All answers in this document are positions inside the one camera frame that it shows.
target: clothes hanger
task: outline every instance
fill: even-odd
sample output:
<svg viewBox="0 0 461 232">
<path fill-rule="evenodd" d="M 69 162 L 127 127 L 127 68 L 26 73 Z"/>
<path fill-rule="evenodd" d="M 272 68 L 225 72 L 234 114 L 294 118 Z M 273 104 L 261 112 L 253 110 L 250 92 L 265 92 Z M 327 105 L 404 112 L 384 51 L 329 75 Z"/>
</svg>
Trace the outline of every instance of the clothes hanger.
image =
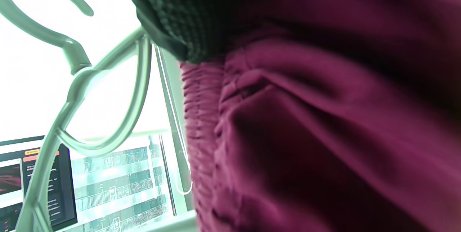
<svg viewBox="0 0 461 232">
<path fill-rule="evenodd" d="M 93 10 L 84 0 L 70 0 L 85 15 L 92 16 Z M 83 155 L 102 156 L 117 149 L 132 133 L 143 109 L 148 90 L 151 69 L 151 40 L 143 31 L 135 31 L 127 39 L 135 41 L 138 52 L 138 65 L 135 89 L 130 107 L 120 127 L 109 137 L 96 143 L 86 143 L 70 135 L 66 128 L 85 99 L 86 94 L 107 71 L 118 66 L 124 57 L 117 51 L 126 48 L 115 48 L 97 65 L 92 66 L 82 47 L 76 40 L 61 33 L 50 30 L 37 23 L 19 9 L 12 0 L 0 0 L 0 14 L 21 30 L 51 45 L 62 48 L 74 75 L 67 100 L 56 117 L 36 160 L 29 189 L 19 215 L 17 232 L 49 232 L 53 231 L 48 215 L 48 181 L 50 170 L 58 151 L 64 143 Z"/>
</svg>

